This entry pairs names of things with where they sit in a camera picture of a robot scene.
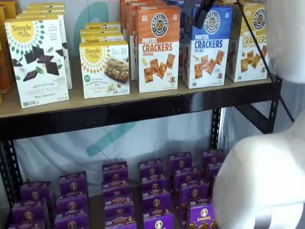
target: pretzel crackers box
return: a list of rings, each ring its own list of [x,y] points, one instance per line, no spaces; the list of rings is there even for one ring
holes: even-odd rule
[[[198,7],[185,16],[183,81],[189,89],[224,84],[232,7],[214,4],[203,27],[192,25]]]
[[[137,7],[139,92],[178,88],[180,8]]]
[[[244,1],[242,5],[250,27],[268,63],[264,4]],[[232,6],[233,18],[226,76],[234,82],[266,79],[267,72],[263,60],[243,19],[242,12],[237,4],[232,4]]]

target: cracker box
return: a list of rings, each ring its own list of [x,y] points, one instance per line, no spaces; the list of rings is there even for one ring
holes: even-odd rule
[[[96,23],[85,24],[85,29],[103,29],[103,28],[119,28],[119,31],[121,31],[121,25],[119,22],[96,22]]]
[[[174,190],[178,192],[183,182],[190,182],[192,180],[199,180],[199,179],[200,179],[200,171],[196,167],[177,169],[175,170],[174,178],[173,178]]]
[[[164,174],[154,174],[149,177],[142,177],[142,191],[152,191],[154,189],[168,190],[168,178]]]
[[[149,210],[152,208],[169,208],[171,196],[166,189],[154,189],[149,192],[142,192],[142,208]]]
[[[183,81],[189,89],[224,84],[232,7],[214,4],[203,27],[192,25],[197,7],[185,16]]]
[[[84,228],[89,225],[89,215],[86,209],[66,211],[56,215],[56,229]]]
[[[130,191],[129,180],[123,179],[102,182],[102,191],[104,197],[119,197],[127,194]]]
[[[248,1],[244,1],[242,4],[250,27],[268,63],[264,4]],[[266,79],[267,72],[263,60],[242,13],[237,4],[232,4],[232,6],[233,18],[226,76],[234,82]]]
[[[210,199],[191,200],[189,205],[188,228],[217,228],[212,201]]]
[[[5,22],[21,107],[69,99],[57,16]]]
[[[56,198],[56,208],[58,212],[75,209],[88,209],[87,194],[83,192],[71,192]]]
[[[169,208],[157,208],[143,213],[144,229],[173,229],[173,213]]]
[[[23,223],[29,220],[44,220],[47,229],[51,229],[50,218],[45,199],[25,200],[14,204],[12,208],[15,223]]]
[[[126,41],[80,44],[80,56],[85,99],[130,93]]]
[[[104,181],[128,178],[128,167],[126,161],[103,165],[102,171]]]
[[[105,216],[121,215],[124,213],[134,214],[134,204],[132,194],[122,195],[120,197],[108,197],[105,201]]]
[[[88,193],[86,171],[73,173],[59,178],[59,188],[62,195],[70,192]]]
[[[137,223],[134,214],[122,214],[119,216],[105,217],[105,229],[136,229]]]
[[[147,177],[163,173],[163,162],[161,158],[138,163],[140,177]]]
[[[137,7],[139,92],[178,88],[180,8]]]

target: purple box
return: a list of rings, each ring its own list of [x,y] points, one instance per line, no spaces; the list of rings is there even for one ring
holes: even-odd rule
[[[122,180],[128,178],[127,162],[122,161],[102,166],[104,181]]]
[[[164,174],[155,174],[142,178],[142,191],[151,191],[162,188],[168,190],[168,179]]]
[[[138,168],[140,177],[148,177],[154,174],[164,173],[163,162],[161,158],[140,162],[138,164]]]
[[[89,225],[89,217],[86,209],[65,211],[56,215],[55,228],[83,228]]]
[[[131,213],[134,215],[134,205],[132,194],[122,195],[120,197],[108,197],[105,201],[105,216],[121,215]]]
[[[142,208],[144,211],[152,208],[169,208],[171,205],[171,195],[166,189],[155,189],[142,193]]]
[[[182,169],[185,167],[191,167],[193,163],[193,157],[190,152],[171,154],[169,157],[169,173],[173,174],[175,169]]]
[[[175,170],[173,187],[176,192],[180,191],[180,186],[184,182],[200,179],[200,171],[196,167],[188,167]]]
[[[188,212],[188,228],[217,228],[214,210],[210,199],[190,201]]]
[[[133,214],[105,217],[105,229],[136,229],[137,223]]]
[[[73,173],[59,178],[59,188],[61,195],[70,192],[88,193],[86,171]]]
[[[119,197],[130,191],[129,180],[111,180],[102,182],[104,197]]]
[[[173,229],[173,213],[169,208],[157,208],[143,214],[144,229]]]
[[[202,179],[192,180],[181,184],[180,200],[182,203],[187,203],[193,198],[207,198],[209,182]]]
[[[56,208],[58,212],[75,209],[88,209],[87,194],[83,192],[71,192],[56,198]]]

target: product display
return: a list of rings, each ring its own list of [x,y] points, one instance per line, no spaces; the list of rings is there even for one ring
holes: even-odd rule
[[[85,99],[130,93],[126,41],[81,44],[80,56]]]

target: shelf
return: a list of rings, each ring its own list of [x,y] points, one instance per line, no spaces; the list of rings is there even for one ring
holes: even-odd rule
[[[70,100],[21,109],[17,88],[3,96],[0,106],[1,140],[55,134],[127,123],[221,107],[272,100],[276,91],[270,79],[189,90],[181,81],[177,90],[139,94],[131,82],[131,94],[107,98],[83,98],[80,64],[72,62]]]

